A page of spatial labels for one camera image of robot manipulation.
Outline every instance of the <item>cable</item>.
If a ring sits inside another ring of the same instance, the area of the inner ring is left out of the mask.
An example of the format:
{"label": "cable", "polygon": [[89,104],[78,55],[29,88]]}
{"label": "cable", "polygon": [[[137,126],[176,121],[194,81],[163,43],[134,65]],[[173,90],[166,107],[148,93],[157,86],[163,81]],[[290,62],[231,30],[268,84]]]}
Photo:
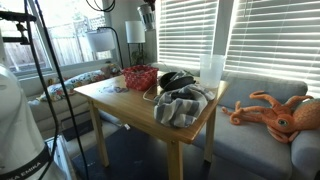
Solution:
{"label": "cable", "polygon": [[156,102],[155,100],[146,98],[146,94],[147,94],[154,86],[158,86],[157,83],[154,84],[154,85],[152,85],[151,87],[149,87],[149,89],[148,89],[146,92],[143,93],[142,98],[143,98],[144,100],[150,101],[150,102],[153,102],[153,103]]}
{"label": "cable", "polygon": [[43,30],[44,30],[46,39],[47,39],[47,41],[48,41],[49,49],[50,49],[51,54],[52,54],[53,62],[54,62],[54,64],[55,64],[55,67],[56,67],[56,70],[57,70],[57,74],[58,74],[59,80],[60,80],[60,82],[61,82],[62,89],[63,89],[63,92],[64,92],[64,94],[65,94],[65,98],[66,98],[67,103],[68,103],[68,107],[69,107],[69,111],[70,111],[70,114],[71,114],[73,126],[74,126],[74,128],[75,128],[75,133],[76,133],[76,137],[77,137],[77,140],[78,140],[80,152],[81,152],[82,159],[83,159],[83,162],[84,162],[84,168],[85,168],[85,172],[86,172],[86,179],[89,179],[87,161],[86,161],[86,158],[85,158],[85,156],[84,156],[83,149],[82,149],[82,144],[81,144],[81,140],[80,140],[80,136],[79,136],[79,131],[78,131],[77,124],[76,124],[76,121],[75,121],[75,116],[74,116],[74,113],[73,113],[73,109],[72,109],[72,105],[71,105],[71,102],[70,102],[70,98],[69,98],[67,89],[66,89],[66,87],[65,87],[65,84],[63,83],[64,80],[63,80],[63,78],[62,78],[62,74],[61,74],[61,71],[60,71],[60,67],[59,67],[57,58],[55,57],[55,53],[54,53],[54,50],[53,50],[53,47],[52,47],[52,44],[51,44],[51,41],[50,41],[48,29],[47,29],[47,27],[46,27],[46,25],[45,25],[45,21],[44,21],[44,19],[43,19],[42,11],[41,11],[40,5],[39,5],[39,3],[38,3],[38,0],[35,0],[35,4],[36,4],[36,6],[37,6],[37,8],[38,8],[38,13],[39,13],[39,16],[40,16],[40,19],[41,19],[41,22],[42,22],[42,26],[43,26]]}
{"label": "cable", "polygon": [[111,12],[114,9],[114,7],[116,6],[116,1],[115,0],[113,0],[111,5],[109,7],[107,7],[106,9],[100,8],[95,0],[94,0],[94,3],[98,7],[98,9],[94,8],[93,6],[91,6],[91,4],[89,3],[88,0],[86,0],[86,2],[95,11]]}
{"label": "cable", "polygon": [[[29,37],[31,52],[32,52],[32,55],[33,55],[33,58],[34,58],[34,61],[35,61],[35,65],[36,65],[36,68],[37,68],[37,72],[38,72],[38,75],[39,75],[39,79],[41,81],[41,84],[42,84],[42,87],[43,87],[44,92],[46,94],[46,97],[50,97],[49,93],[48,93],[48,90],[47,90],[47,87],[46,87],[46,83],[44,81],[44,78],[43,78],[43,75],[42,75],[42,72],[41,72],[41,67],[39,65],[38,57],[36,55],[36,50],[35,50],[35,47],[34,47],[34,44],[33,44],[31,26],[30,26],[30,17],[28,16],[28,7],[27,7],[28,5],[27,4],[28,4],[27,0],[24,0],[24,10],[25,10],[26,16],[28,17],[26,22],[27,22],[27,31],[28,31],[28,37]],[[50,107],[50,110],[52,112],[52,116],[53,116],[53,119],[54,119],[55,134],[54,134],[53,147],[52,147],[52,152],[51,152],[51,156],[50,156],[49,162],[48,162],[46,168],[44,169],[44,171],[42,172],[42,174],[41,174],[39,179],[43,178],[43,176],[48,171],[51,163],[53,162],[53,154],[55,153],[55,150],[56,150],[57,138],[58,138],[58,132],[59,132],[58,120],[57,120],[57,116],[56,116],[56,113],[54,111],[51,99],[47,98],[47,100],[48,100],[48,104],[49,104],[49,107]]]}
{"label": "cable", "polygon": [[[24,1],[25,2],[25,13],[28,17],[28,21],[27,21],[27,30],[28,30],[28,36],[29,36],[29,41],[30,41],[30,46],[31,46],[31,51],[32,51],[32,54],[33,54],[33,57],[34,57],[34,60],[35,60],[35,65],[36,65],[36,68],[37,68],[37,71],[38,71],[38,74],[39,74],[39,78],[40,78],[40,81],[41,81],[41,84],[43,86],[43,89],[45,91],[45,94],[46,94],[46,97],[47,97],[47,101],[49,103],[49,107],[50,107],[50,110],[52,112],[52,115],[53,115],[53,118],[54,118],[54,122],[55,122],[55,135],[54,135],[54,141],[53,141],[53,148],[52,148],[52,156],[51,158],[49,159],[49,162],[47,164],[47,166],[45,167],[44,171],[42,172],[41,176],[39,177],[39,179],[42,179],[44,177],[44,175],[46,174],[46,172],[48,171],[51,163],[53,162],[53,157],[54,157],[54,153],[55,153],[55,150],[56,150],[56,144],[57,144],[57,137],[58,137],[58,132],[59,132],[59,127],[58,127],[58,120],[57,120],[57,117],[56,117],[56,114],[55,114],[55,111],[54,111],[54,108],[52,106],[52,102],[51,102],[51,99],[50,99],[50,96],[49,96],[49,93],[47,91],[47,88],[46,88],[46,85],[45,85],[45,81],[43,79],[43,75],[42,75],[42,72],[41,72],[41,68],[40,68],[40,65],[39,65],[39,61],[38,61],[38,58],[37,58],[37,55],[36,55],[36,51],[35,51],[35,47],[34,47],[34,44],[33,44],[33,40],[32,40],[32,33],[31,33],[31,26],[30,26],[30,18],[28,16],[28,8],[27,8],[27,0]],[[51,42],[50,42],[50,38],[49,38],[49,35],[48,35],[48,31],[47,31],[47,28],[45,26],[45,22],[43,20],[43,16],[42,16],[42,13],[41,13],[41,9],[40,9],[40,5],[39,3],[37,2],[37,0],[35,1],[36,5],[37,5],[37,8],[38,8],[38,11],[39,11],[39,15],[41,17],[41,21],[42,21],[42,25],[43,25],[43,28],[44,28],[44,32],[45,32],[45,35],[46,35],[46,38],[48,40],[48,45],[49,45],[49,49],[52,53],[52,57],[53,57],[53,61],[54,61],[54,64],[56,66],[56,69],[57,69],[57,73],[58,73],[58,76],[59,76],[59,80],[60,82],[64,82],[63,81],[63,78],[62,78],[62,75],[61,75],[61,71],[59,69],[59,65],[57,63],[57,59],[54,55],[54,51],[53,51],[53,48],[52,48],[52,45],[51,45]],[[77,135],[77,139],[78,139],[78,144],[80,146],[80,151],[81,151],[81,154],[82,154],[82,157],[83,157],[83,160],[84,160],[84,164],[85,164],[85,170],[86,170],[86,175],[87,175],[87,179],[89,179],[89,175],[88,175],[88,169],[87,169],[87,163],[86,163],[86,159],[84,157],[84,153],[83,153],[83,149],[82,149],[82,145],[81,145],[81,141],[80,141],[80,138],[79,138],[79,133],[78,133],[78,129],[77,129],[77,126],[76,126],[76,123],[75,123],[75,118],[74,118],[74,114],[73,114],[73,110],[72,110],[72,106],[71,106],[71,103],[70,103],[70,99],[69,99],[69,96],[68,96],[68,93],[67,93],[67,90],[66,90],[66,87],[64,85],[64,83],[61,83],[62,85],[62,88],[64,90],[64,93],[65,93],[65,97],[67,99],[67,102],[68,102],[68,106],[69,106],[69,110],[70,110],[70,113],[71,113],[71,117],[72,117],[72,120],[73,120],[73,124],[74,124],[74,127],[75,127],[75,132],[76,132],[76,135]]]}

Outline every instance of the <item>gray cloth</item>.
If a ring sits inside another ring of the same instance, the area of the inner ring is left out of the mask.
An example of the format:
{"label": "gray cloth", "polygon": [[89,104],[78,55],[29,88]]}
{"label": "gray cloth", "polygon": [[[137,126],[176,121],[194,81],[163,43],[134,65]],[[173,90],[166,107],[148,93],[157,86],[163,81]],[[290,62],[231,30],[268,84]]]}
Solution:
{"label": "gray cloth", "polygon": [[[193,99],[173,99],[172,93],[190,93]],[[154,108],[154,118],[166,126],[188,127],[198,118],[215,94],[198,84],[190,84],[179,90],[165,92]]]}

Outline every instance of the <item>wooden table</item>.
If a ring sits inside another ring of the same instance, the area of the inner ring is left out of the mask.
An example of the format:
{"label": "wooden table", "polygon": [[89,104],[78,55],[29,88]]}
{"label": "wooden table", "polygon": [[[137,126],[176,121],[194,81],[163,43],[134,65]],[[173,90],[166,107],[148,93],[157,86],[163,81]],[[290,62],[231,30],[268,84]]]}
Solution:
{"label": "wooden table", "polygon": [[[75,88],[75,91],[88,98],[92,123],[97,139],[97,147],[102,164],[109,165],[107,148],[101,130],[101,120],[98,109],[119,118],[122,123],[129,124],[167,143],[168,172],[170,180],[183,179],[182,143],[191,144],[205,123],[206,145],[204,159],[211,162],[213,150],[213,134],[216,106],[227,89],[228,84],[220,82],[215,89],[216,97],[209,101],[199,118],[188,128],[170,128],[156,122],[154,119],[154,103],[143,99],[144,91],[130,89],[123,93],[109,93],[112,87],[126,87],[124,76],[107,79],[97,83]],[[148,93],[149,97],[155,97],[159,88],[153,88]]]}

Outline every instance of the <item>window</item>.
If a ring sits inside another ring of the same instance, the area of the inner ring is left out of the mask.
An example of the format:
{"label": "window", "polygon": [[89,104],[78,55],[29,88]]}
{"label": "window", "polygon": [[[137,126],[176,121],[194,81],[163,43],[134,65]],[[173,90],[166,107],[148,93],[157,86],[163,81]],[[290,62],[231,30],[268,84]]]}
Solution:
{"label": "window", "polygon": [[[102,7],[102,1],[96,2]],[[75,65],[79,63],[111,58],[110,51],[93,54],[85,38],[85,32],[90,29],[97,29],[100,26],[106,26],[104,13],[90,8],[86,1],[82,0],[42,0],[39,1],[43,18],[48,29],[55,56],[60,67]],[[35,11],[37,8],[31,8],[29,13],[40,17]],[[2,0],[0,10],[24,13],[24,1],[19,3],[11,0]],[[20,37],[16,29],[17,22],[6,20],[0,21],[0,28],[3,36]],[[37,56],[43,69],[51,69],[53,64],[49,51],[45,46],[45,37],[40,24],[31,22],[32,36],[37,50]],[[10,69],[17,73],[35,72],[33,56],[30,46],[20,45],[20,43],[5,43],[5,51],[9,60]]]}
{"label": "window", "polygon": [[213,51],[218,0],[166,0],[160,6],[158,61],[199,69],[199,55]]}
{"label": "window", "polygon": [[320,97],[320,1],[239,0],[225,70],[303,80]]}

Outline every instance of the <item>tabletop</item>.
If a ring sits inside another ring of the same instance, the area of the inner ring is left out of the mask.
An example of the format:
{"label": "tabletop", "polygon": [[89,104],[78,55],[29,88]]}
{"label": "tabletop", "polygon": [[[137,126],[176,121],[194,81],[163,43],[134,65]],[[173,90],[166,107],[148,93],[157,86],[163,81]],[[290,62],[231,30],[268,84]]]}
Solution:
{"label": "tabletop", "polygon": [[[221,81],[219,88],[212,90],[216,94],[215,99],[208,102],[198,119],[187,128],[172,128],[157,122],[154,119],[156,104],[143,98],[145,91],[129,89],[127,92],[112,92],[113,89],[126,88],[123,75],[81,86],[75,88],[75,91],[86,96],[96,108],[117,117],[122,123],[132,125],[164,141],[191,144],[215,110],[227,86],[227,82]],[[159,86],[152,87],[147,97],[155,97],[160,90]]]}

